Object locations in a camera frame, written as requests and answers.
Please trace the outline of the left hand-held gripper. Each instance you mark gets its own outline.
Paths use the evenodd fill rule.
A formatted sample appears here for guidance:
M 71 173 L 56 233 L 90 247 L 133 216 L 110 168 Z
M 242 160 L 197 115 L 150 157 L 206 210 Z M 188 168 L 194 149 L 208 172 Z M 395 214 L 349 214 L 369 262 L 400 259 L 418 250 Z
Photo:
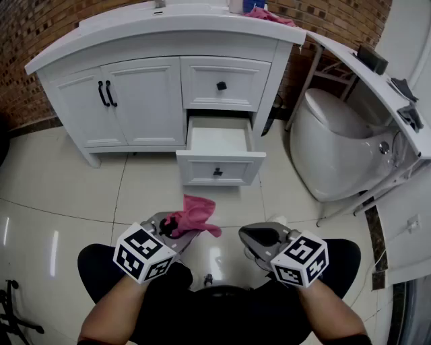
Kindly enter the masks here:
M 135 222 L 117 240 L 112 260 L 138 284 L 164 275 L 201 234 L 189 230 L 175 239 L 167 238 L 165 245 L 155 235 L 162 233 L 160 224 L 167 216 L 168 212 L 158 212 L 140 224 Z

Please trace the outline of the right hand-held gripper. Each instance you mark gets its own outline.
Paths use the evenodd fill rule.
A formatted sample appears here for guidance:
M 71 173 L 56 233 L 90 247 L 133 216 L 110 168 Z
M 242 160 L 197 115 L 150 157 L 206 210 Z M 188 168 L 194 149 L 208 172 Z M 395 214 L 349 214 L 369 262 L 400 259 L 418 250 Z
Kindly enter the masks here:
M 329 265 L 327 243 L 306 230 L 281 251 L 290 231 L 278 222 L 259 222 L 238 233 L 249 260 L 262 270 L 273 269 L 283 284 L 308 288 Z

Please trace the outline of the pink cloth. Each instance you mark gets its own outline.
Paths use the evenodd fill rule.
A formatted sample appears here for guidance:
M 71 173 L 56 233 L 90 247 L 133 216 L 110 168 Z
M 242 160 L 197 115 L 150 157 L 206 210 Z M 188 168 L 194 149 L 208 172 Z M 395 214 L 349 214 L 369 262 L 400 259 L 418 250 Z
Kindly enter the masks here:
M 214 237 L 222 235 L 219 226 L 208 224 L 216 208 L 216 203 L 210 199 L 192 195 L 183 196 L 183 209 L 167 215 L 164 225 L 172 229 L 172 236 L 179 237 L 186 232 L 197 230 L 208 231 Z

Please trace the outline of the white drawer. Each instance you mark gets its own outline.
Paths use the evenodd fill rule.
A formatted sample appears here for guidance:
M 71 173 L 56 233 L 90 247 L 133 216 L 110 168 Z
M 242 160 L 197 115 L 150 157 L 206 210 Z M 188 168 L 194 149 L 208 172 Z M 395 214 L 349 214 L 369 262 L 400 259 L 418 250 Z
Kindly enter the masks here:
M 176 151 L 183 185 L 194 186 L 251 185 L 265 157 L 250 120 L 234 117 L 189 117 L 186 149 Z
M 258 111 L 271 64 L 231 57 L 180 58 L 183 106 L 187 109 Z M 226 90 L 216 84 L 225 82 Z

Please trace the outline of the person's left forearm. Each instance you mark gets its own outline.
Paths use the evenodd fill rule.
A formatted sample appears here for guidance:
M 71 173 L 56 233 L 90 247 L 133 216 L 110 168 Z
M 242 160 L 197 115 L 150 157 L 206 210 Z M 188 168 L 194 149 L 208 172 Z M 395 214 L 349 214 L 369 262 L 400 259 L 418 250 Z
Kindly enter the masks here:
M 126 345 L 130 340 L 149 284 L 124 276 L 85 318 L 77 345 Z

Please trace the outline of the white closed drawer front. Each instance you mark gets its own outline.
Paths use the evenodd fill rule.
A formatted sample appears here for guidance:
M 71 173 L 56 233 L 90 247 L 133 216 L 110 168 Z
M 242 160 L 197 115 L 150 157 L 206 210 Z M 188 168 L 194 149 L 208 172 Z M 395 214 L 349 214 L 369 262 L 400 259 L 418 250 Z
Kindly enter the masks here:
M 271 64 L 231 57 L 180 58 L 183 106 L 187 109 L 258 111 Z M 226 90 L 216 84 L 225 82 Z

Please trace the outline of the person's black trousers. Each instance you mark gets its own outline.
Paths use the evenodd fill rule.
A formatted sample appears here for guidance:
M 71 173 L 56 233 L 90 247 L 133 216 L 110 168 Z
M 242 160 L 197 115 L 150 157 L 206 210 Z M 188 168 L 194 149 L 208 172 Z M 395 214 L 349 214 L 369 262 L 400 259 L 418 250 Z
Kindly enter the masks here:
M 347 239 L 327 239 L 329 266 L 323 272 L 321 281 L 334 293 L 343 298 L 358 273 L 361 262 L 359 246 Z M 77 258 L 80 278 L 92 300 L 97 303 L 114 285 L 125 276 L 124 271 L 113 262 L 114 248 L 101 244 L 92 244 L 82 249 Z M 173 263 L 166 274 L 150 282 L 145 303 L 154 301 L 168 302 L 179 306 L 213 305 L 216 309 L 232 307 L 244 309 L 251 306 L 292 307 L 299 305 L 299 296 L 295 288 L 288 288 L 270 274 L 270 281 L 252 291 L 244 291 L 236 296 L 205 296 L 202 292 L 192 292 L 191 270 L 179 263 Z

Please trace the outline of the person's black shirt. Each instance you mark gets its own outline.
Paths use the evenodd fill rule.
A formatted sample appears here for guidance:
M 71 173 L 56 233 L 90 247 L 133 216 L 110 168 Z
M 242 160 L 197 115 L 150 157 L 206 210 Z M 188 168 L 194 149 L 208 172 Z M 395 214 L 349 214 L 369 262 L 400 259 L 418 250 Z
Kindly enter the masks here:
M 245 338 L 250 341 L 257 339 L 252 330 L 270 333 L 276 327 L 285 327 L 287 334 L 280 337 L 291 345 L 302 342 L 310 332 L 313 332 L 301 304 L 285 308 L 253 305 L 244 309 L 232 307 L 216 309 L 213 305 L 186 306 L 184 302 L 174 306 L 171 297 L 168 302 L 145 303 L 144 300 L 129 340 L 138 344 L 145 344 L 148 341 L 147 331 L 157 324 L 165 327 L 162 335 L 166 338 L 188 331 L 192 331 L 193 335 L 198 337 L 207 330 L 212 334 L 219 331 L 222 336 L 230 337 L 245 332 Z M 367 335 L 353 336 L 324 345 L 372 345 L 372 342 Z

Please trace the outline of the white toilet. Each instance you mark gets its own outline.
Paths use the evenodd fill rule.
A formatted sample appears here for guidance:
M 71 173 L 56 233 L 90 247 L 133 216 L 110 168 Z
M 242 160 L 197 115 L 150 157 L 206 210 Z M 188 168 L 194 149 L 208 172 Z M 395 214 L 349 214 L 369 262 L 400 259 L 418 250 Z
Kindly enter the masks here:
M 388 154 L 379 152 L 386 141 Z M 373 188 L 403 158 L 403 136 L 394 127 L 365 121 L 347 103 L 309 88 L 290 128 L 290 154 L 297 173 L 319 202 Z

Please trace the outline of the white cabinet door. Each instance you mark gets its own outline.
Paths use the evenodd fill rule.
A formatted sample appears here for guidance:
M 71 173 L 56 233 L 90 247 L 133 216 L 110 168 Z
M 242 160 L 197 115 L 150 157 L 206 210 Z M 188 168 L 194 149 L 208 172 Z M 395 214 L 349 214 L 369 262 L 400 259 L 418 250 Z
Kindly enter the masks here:
M 125 146 L 125 136 L 113 113 L 113 106 L 103 105 L 98 93 L 98 81 L 104 77 L 99 67 L 60 77 L 50 82 L 58 94 L 62 109 L 71 120 L 86 148 Z
M 183 146 L 184 114 L 179 57 L 156 57 L 101 67 L 130 146 Z

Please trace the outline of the white vanity cabinet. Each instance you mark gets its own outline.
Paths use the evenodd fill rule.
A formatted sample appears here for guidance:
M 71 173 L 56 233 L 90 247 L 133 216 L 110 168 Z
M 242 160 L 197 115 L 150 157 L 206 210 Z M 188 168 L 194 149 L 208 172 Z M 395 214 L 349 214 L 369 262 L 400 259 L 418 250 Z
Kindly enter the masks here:
M 249 119 L 259 151 L 261 134 L 275 100 L 294 45 L 306 32 L 298 27 L 233 14 L 219 2 L 168 0 L 121 7 L 83 20 L 78 27 L 45 48 L 26 65 L 35 73 L 67 133 L 88 164 L 100 166 L 101 153 L 173 152 L 185 150 L 189 117 Z M 156 57 L 231 57 L 271 64 L 258 111 L 187 109 L 183 146 L 125 146 L 86 148 L 77 129 L 62 109 L 55 88 L 60 77 L 111 63 Z

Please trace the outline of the white metal-legged table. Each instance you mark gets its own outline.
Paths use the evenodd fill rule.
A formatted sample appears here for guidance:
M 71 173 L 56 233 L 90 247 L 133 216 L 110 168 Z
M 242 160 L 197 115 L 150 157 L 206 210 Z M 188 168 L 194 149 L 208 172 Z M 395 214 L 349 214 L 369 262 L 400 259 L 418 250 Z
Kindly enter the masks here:
M 341 64 L 346 65 L 352 71 L 352 77 L 345 81 L 346 88 L 351 88 L 355 80 L 361 80 L 389 113 L 389 121 L 385 125 L 378 126 L 394 127 L 403 136 L 403 158 L 401 163 L 373 188 L 347 197 L 350 202 L 344 207 L 345 211 L 363 212 L 395 191 L 402 184 L 431 170 L 431 128 L 427 126 L 421 115 L 419 116 L 424 124 L 424 128 L 418 133 L 403 121 L 397 110 L 413 102 L 404 97 L 396 89 L 386 74 L 378 75 L 369 70 L 367 66 L 357 59 L 356 51 L 314 32 L 310 32 L 309 36 L 316 41 L 317 51 L 308 72 L 308 79 L 312 79 L 315 76 L 330 78 L 331 75 L 328 68 L 318 70 L 317 66 L 322 53 L 324 51 L 331 52 L 338 58 Z M 309 88 L 311 88 L 309 84 L 304 84 L 301 90 L 299 99 L 286 125 L 286 129 L 289 132 L 305 92 Z

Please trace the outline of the black box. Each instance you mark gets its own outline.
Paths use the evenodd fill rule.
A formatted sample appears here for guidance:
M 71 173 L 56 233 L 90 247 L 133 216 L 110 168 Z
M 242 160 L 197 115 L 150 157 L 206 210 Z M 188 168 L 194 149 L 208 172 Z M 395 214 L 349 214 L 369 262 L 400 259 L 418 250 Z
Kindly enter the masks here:
M 387 69 L 388 61 L 369 46 L 360 45 L 356 57 L 369 70 L 378 75 L 382 75 Z

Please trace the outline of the crumpled pink rag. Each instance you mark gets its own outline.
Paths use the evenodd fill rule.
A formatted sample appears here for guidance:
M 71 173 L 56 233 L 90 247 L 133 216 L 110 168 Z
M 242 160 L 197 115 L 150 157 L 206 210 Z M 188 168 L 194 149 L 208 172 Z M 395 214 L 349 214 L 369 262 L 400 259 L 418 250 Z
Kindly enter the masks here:
M 274 13 L 271 13 L 270 11 L 267 11 L 266 9 L 260 7 L 254 7 L 249 13 L 244 13 L 243 16 L 275 22 L 289 27 L 296 27 L 296 24 L 293 20 L 289 18 L 279 17 L 278 15 L 275 15 Z

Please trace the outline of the blue container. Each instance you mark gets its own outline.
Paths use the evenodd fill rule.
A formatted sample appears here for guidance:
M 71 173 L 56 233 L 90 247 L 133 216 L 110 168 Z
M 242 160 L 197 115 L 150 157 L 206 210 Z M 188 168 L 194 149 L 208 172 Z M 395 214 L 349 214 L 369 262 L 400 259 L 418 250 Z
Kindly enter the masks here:
M 250 13 L 255 7 L 264 9 L 266 0 L 242 0 L 243 13 Z

